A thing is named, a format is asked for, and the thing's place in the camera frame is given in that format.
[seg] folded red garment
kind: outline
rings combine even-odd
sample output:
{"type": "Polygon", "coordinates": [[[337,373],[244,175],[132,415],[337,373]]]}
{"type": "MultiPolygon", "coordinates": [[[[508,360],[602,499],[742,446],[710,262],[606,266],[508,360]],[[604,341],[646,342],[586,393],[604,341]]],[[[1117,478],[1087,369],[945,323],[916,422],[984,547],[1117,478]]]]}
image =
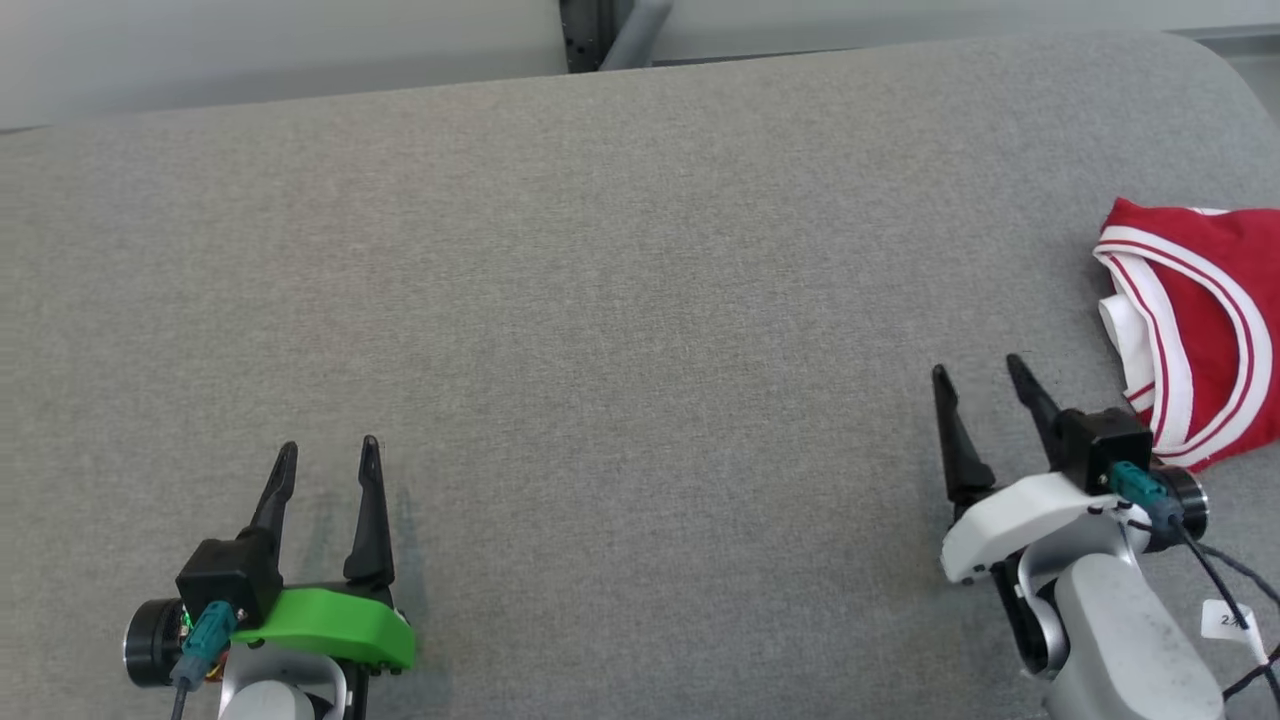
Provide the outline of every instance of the folded red garment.
{"type": "Polygon", "coordinates": [[[1116,200],[1093,250],[1125,397],[1156,455],[1193,470],[1280,438],[1280,210],[1116,200]]]}

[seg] gray fabric surface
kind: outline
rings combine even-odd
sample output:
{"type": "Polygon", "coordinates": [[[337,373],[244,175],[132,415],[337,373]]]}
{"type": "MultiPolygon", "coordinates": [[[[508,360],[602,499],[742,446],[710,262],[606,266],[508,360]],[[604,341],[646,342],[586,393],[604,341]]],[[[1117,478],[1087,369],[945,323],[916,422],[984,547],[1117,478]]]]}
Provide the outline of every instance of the gray fabric surface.
{"type": "MultiPolygon", "coordinates": [[[[1038,717],[995,591],[937,568],[928,370],[1001,477],[1038,471],[1002,355],[1121,401],[1112,199],[1280,205],[1257,100],[1146,35],[165,113],[0,168],[0,706],[41,719],[165,716],[123,626],[285,439],[283,570],[339,577],[366,432],[421,641],[372,719],[1038,717]]],[[[1272,578],[1277,464],[1204,477],[1207,539],[1272,578]]],[[[1197,626],[1189,556],[1144,565],[1197,626]]]]}

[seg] red and white jersey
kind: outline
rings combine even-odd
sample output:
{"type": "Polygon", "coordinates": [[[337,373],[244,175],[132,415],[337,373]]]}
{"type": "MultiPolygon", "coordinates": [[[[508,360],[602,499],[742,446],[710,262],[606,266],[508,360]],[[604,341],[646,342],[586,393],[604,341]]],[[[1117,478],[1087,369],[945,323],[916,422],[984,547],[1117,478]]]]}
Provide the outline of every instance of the red and white jersey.
{"type": "Polygon", "coordinates": [[[1280,210],[1116,200],[1093,250],[1125,397],[1156,455],[1193,470],[1280,438],[1280,210]]]}

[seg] green plastic part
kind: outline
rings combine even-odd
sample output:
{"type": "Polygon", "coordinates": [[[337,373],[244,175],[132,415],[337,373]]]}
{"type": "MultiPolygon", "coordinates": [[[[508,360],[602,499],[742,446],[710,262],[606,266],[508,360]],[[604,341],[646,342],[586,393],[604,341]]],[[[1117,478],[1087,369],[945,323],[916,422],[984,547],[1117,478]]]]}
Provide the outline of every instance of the green plastic part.
{"type": "Polygon", "coordinates": [[[413,666],[413,629],[378,602],[324,588],[285,588],[261,628],[237,630],[232,642],[282,647],[369,665],[413,666]]]}

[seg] cable connector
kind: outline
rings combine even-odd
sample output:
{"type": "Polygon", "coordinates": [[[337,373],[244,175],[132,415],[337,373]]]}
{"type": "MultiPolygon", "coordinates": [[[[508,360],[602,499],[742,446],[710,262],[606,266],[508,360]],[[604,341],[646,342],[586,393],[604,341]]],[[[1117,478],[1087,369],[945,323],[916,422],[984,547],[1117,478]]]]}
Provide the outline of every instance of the cable connector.
{"type": "Polygon", "coordinates": [[[169,673],[173,684],[189,691],[198,689],[205,675],[230,643],[237,623],[236,610],[230,603],[220,600],[210,602],[182,643],[182,657],[169,673]]]}
{"type": "Polygon", "coordinates": [[[1149,473],[1133,462],[1116,462],[1107,473],[1111,489],[1120,497],[1133,502],[1151,516],[1151,529],[1162,537],[1176,537],[1176,528],[1183,524],[1183,505],[1169,496],[1165,488],[1149,473]]]}

